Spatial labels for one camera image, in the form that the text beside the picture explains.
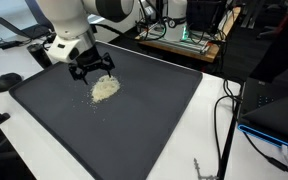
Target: laptop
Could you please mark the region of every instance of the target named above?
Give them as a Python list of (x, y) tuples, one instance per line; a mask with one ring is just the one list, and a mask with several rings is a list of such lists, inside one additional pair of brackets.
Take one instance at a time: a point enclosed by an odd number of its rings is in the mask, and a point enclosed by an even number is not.
[(238, 129), (275, 146), (288, 146), (288, 89), (247, 79)]
[(275, 100), (288, 97), (288, 88), (248, 78), (242, 90), (242, 97), (243, 103), (239, 110), (239, 116), (243, 116)]
[(42, 25), (34, 25), (25, 29), (18, 29), (16, 26), (0, 17), (0, 24), (17, 35), (24, 36), (30, 39), (37, 39), (49, 34), (49, 28)]
[(278, 147), (288, 147), (288, 97), (242, 116), (238, 129)]

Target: white cable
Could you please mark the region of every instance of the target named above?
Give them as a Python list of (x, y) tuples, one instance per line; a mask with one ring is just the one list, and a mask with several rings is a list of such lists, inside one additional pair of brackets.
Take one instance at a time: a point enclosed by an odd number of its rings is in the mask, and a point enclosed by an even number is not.
[(286, 163), (288, 164), (288, 147), (285, 146), (284, 144), (282, 145), (282, 153), (283, 153), (283, 156), (284, 156), (284, 160), (286, 161)]

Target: electronic device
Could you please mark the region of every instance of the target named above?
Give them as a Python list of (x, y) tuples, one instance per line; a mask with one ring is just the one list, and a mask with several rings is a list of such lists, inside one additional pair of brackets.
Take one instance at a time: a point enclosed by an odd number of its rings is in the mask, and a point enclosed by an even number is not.
[(4, 74), (0, 77), (0, 93), (22, 82), (22, 77), (16, 73)]
[(227, 0), (188, 0), (186, 16), (189, 29), (216, 34), (226, 4)]
[(41, 11), (40, 7), (38, 6), (36, 0), (25, 0), (28, 8), (32, 12), (36, 22), (39, 25), (48, 27), (51, 30), (54, 30), (52, 23), (45, 17), (43, 12)]
[(239, 116), (243, 116), (275, 100), (288, 97), (288, 88), (248, 78), (243, 87), (242, 97), (243, 103), (239, 110)]
[(164, 38), (168, 41), (180, 42), (186, 30), (187, 0), (169, 0), (166, 15), (167, 31)]
[(0, 24), (17, 35), (24, 36), (30, 39), (37, 39), (49, 33), (48, 28), (41, 25), (34, 25), (25, 29), (18, 29), (16, 26), (0, 17)]
[(238, 129), (278, 147), (288, 147), (288, 97), (240, 117)]

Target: pile of powder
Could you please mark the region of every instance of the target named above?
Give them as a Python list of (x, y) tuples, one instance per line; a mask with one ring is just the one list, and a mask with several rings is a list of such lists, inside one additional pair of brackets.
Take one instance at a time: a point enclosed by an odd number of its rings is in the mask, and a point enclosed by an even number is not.
[(98, 103), (103, 99), (107, 99), (119, 89), (120, 83), (115, 77), (109, 77), (108, 75), (102, 76), (91, 90), (93, 102)]

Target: black mat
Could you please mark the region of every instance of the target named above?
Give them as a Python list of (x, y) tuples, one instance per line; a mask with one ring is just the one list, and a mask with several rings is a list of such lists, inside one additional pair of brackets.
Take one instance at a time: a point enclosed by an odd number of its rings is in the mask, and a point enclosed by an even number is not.
[[(10, 90), (96, 179), (145, 179), (202, 79), (197, 71), (97, 43), (109, 52), (121, 89), (91, 103), (92, 85), (56, 64)], [(87, 80), (105, 75), (98, 70)]]

